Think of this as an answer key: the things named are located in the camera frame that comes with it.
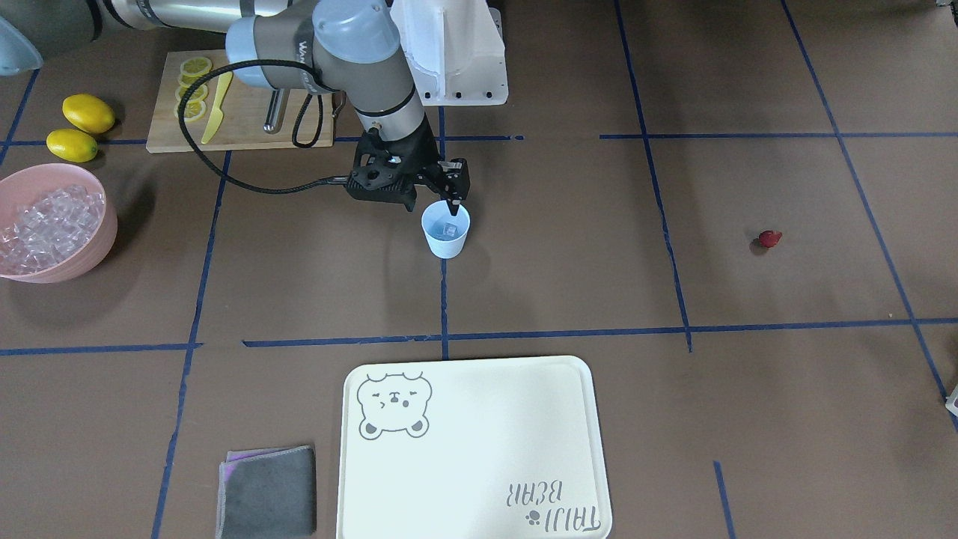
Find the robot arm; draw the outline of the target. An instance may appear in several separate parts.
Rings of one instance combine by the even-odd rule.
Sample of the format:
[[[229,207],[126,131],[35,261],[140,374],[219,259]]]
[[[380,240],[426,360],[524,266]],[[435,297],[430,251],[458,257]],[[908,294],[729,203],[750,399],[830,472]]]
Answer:
[[[468,164],[442,159],[400,34],[384,1],[4,1],[2,75],[123,28],[196,28],[225,34],[227,72],[253,88],[344,92],[364,132],[352,171],[308,182],[342,185],[355,199],[416,205],[417,186],[457,215]]]

